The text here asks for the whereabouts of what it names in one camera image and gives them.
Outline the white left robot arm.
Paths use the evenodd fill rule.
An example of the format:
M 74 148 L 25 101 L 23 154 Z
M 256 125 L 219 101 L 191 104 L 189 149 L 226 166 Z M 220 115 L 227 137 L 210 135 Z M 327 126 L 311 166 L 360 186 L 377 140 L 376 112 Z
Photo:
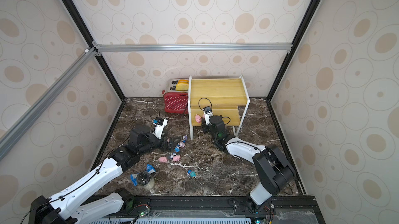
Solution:
M 133 128 L 122 144 L 108 153 L 92 171 L 51 197 L 40 196 L 25 217 L 29 224 L 83 224 L 119 212 L 132 195 L 122 189 L 99 201 L 85 204 L 94 193 L 140 161 L 142 155 L 159 149 L 175 152 L 182 138 L 167 136 L 147 126 Z

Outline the Doraemon figure teal ball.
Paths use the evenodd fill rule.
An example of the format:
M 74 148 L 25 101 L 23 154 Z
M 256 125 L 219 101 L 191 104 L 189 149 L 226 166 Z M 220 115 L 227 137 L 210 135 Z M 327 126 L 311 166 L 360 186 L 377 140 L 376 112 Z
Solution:
M 192 171 L 192 170 L 188 170 L 188 175 L 189 175 L 190 177 L 192 177 L 192 178 L 195 178 L 195 177 L 196 177 L 195 171 Z

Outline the red polka dot toaster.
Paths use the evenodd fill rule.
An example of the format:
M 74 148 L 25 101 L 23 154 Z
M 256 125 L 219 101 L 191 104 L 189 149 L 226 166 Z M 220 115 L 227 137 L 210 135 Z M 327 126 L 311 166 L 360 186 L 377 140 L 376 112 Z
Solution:
M 164 109 L 167 113 L 188 114 L 188 91 L 176 90 L 178 80 L 189 81 L 189 79 L 172 79 L 168 81 L 166 89 L 162 91 Z

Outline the black corner frame post right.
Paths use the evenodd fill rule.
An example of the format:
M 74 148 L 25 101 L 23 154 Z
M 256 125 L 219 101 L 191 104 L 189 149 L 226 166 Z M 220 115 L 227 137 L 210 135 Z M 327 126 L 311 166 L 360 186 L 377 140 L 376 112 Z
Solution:
M 272 98 L 274 97 L 274 95 L 283 79 L 283 76 L 286 73 L 286 70 L 288 69 L 289 64 L 291 63 L 291 60 L 303 39 L 303 36 L 304 36 L 306 30 L 316 12 L 316 10 L 318 9 L 320 2 L 321 2 L 321 0 L 310 0 L 308 8 L 305 11 L 303 19 L 300 22 L 299 28 L 293 38 L 292 48 L 285 56 L 283 63 L 277 73 L 277 76 L 271 86 L 270 92 L 266 97 L 267 102 L 271 102 Z

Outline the black corner frame post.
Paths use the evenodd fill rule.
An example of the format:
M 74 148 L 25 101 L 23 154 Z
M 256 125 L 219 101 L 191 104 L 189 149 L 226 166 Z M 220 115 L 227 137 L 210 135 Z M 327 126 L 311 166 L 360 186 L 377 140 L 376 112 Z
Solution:
M 274 95 L 283 79 L 283 76 L 286 73 L 286 70 L 288 69 L 289 64 L 291 63 L 291 60 L 303 39 L 303 36 L 304 36 L 306 30 L 316 12 L 316 10 L 318 9 L 320 2 L 321 2 L 321 0 L 310 0 L 308 8 L 305 11 L 303 19 L 300 22 L 299 28 L 293 38 L 292 48 L 285 56 L 283 63 L 277 73 L 277 76 L 271 86 L 270 92 L 266 97 L 267 102 L 271 102 L 272 98 L 274 97 Z
M 61 0 L 65 8 L 67 9 L 69 15 L 71 16 L 72 20 L 76 24 L 79 33 L 82 35 L 83 39 L 86 41 L 88 44 L 89 48 L 94 48 L 95 51 L 98 49 L 94 46 L 93 41 L 94 38 L 91 34 L 91 32 L 88 29 L 88 25 L 82 18 L 81 14 L 79 13 L 75 3 L 73 0 Z M 116 81 L 115 76 L 111 72 L 110 67 L 108 66 L 106 60 L 104 59 L 102 54 L 98 54 L 96 56 L 96 60 L 99 63 L 101 69 L 105 73 L 107 79 L 109 80 L 110 84 L 112 85 L 113 89 L 115 90 L 117 96 L 120 98 L 121 101 L 124 101 L 126 99 L 126 96 L 124 95 L 122 89 L 120 88 L 118 82 Z

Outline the silver aluminium rail back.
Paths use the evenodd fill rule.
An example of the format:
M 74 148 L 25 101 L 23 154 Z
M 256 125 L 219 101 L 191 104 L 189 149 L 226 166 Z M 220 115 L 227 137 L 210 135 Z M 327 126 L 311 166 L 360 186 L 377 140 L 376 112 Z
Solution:
M 95 48 L 103 52 L 202 52 L 202 51 L 247 51 L 247 50 L 291 50 L 290 43 L 211 43 L 211 44 L 159 44 L 159 45 L 105 45 Z

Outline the black corner frame post left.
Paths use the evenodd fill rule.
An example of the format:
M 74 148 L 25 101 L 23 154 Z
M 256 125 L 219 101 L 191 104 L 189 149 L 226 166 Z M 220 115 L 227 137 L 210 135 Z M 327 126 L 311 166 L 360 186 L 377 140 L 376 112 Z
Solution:
M 95 51 L 98 49 L 94 46 L 93 41 L 94 38 L 91 34 L 91 32 L 88 29 L 88 25 L 82 18 L 81 14 L 79 13 L 75 3 L 73 0 L 61 0 L 65 8 L 67 9 L 69 15 L 71 16 L 72 20 L 76 24 L 79 33 L 82 35 L 83 39 L 86 41 L 88 44 L 89 48 L 94 48 Z M 108 66 L 106 60 L 104 59 L 102 54 L 98 54 L 96 56 L 96 60 L 99 63 L 101 69 L 105 73 L 107 79 L 109 80 L 110 84 L 112 85 L 113 89 L 115 90 L 117 96 L 120 98 L 121 101 L 124 101 L 126 99 L 126 96 L 124 95 L 122 89 L 120 88 L 118 82 L 116 81 L 115 76 L 111 72 L 110 67 Z

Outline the white metal wooden shelf rack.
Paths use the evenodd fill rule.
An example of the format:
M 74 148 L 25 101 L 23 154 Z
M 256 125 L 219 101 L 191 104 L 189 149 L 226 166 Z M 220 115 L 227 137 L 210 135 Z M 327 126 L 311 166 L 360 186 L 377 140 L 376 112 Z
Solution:
M 225 117 L 225 125 L 233 127 L 238 135 L 242 129 L 250 99 L 242 75 L 237 78 L 189 78 L 188 113 L 190 138 L 193 139 L 196 122 L 195 116 L 204 114 L 203 108 L 210 106 L 213 115 Z

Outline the clear tape roll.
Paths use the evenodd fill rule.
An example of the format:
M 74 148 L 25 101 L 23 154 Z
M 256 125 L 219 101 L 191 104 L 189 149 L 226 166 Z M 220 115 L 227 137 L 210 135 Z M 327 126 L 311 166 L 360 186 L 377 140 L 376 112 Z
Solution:
M 151 190 L 155 185 L 155 180 L 149 172 L 141 172 L 137 175 L 137 185 L 146 189 Z

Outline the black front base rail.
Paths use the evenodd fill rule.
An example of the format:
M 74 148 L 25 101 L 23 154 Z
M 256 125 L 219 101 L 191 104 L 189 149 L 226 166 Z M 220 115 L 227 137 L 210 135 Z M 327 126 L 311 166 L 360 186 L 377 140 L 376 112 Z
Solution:
M 248 197 L 134 197 L 128 210 L 97 224 L 323 224 L 315 197 L 271 197 L 251 206 Z

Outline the blue plastic wrapper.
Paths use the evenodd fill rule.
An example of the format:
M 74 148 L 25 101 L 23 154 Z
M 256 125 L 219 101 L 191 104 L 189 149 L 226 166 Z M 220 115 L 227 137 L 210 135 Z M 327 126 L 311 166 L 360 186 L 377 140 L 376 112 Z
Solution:
M 134 186 L 147 186 L 153 181 L 152 174 L 155 172 L 155 168 L 152 165 L 147 164 L 145 171 L 137 174 L 131 174 L 131 181 Z

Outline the silver aluminium rail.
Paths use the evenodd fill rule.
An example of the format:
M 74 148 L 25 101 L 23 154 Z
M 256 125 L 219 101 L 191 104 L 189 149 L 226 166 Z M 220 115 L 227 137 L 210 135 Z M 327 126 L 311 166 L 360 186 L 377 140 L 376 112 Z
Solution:
M 202 52 L 202 51 L 247 51 L 247 50 L 291 50 L 290 43 L 211 43 L 211 44 L 159 44 L 159 45 L 105 45 L 95 48 L 103 52 Z
M 49 105 L 67 87 L 89 59 L 95 56 L 95 48 L 90 48 L 64 72 L 29 110 L 5 133 L 1 139 L 1 159 L 8 155 L 15 144 L 23 137 L 27 130 L 35 123 Z

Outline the silver aluminium rail left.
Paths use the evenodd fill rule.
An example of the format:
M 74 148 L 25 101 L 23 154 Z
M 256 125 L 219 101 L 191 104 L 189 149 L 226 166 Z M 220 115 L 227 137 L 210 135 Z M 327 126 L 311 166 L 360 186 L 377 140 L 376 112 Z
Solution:
M 8 155 L 15 144 L 23 137 L 27 130 L 35 123 L 49 105 L 67 87 L 89 59 L 95 56 L 95 48 L 90 48 L 64 72 L 29 110 L 5 133 L 1 139 L 1 159 Z

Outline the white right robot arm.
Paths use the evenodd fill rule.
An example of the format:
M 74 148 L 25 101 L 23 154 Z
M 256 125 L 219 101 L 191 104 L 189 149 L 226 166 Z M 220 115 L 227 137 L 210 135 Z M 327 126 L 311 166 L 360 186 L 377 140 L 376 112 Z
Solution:
M 219 151 L 244 159 L 255 166 L 259 183 L 249 193 L 247 205 L 257 211 L 272 196 L 276 196 L 295 179 L 295 170 L 285 154 L 276 146 L 261 146 L 245 142 L 227 131 L 222 116 L 201 120 L 204 133 L 212 136 Z

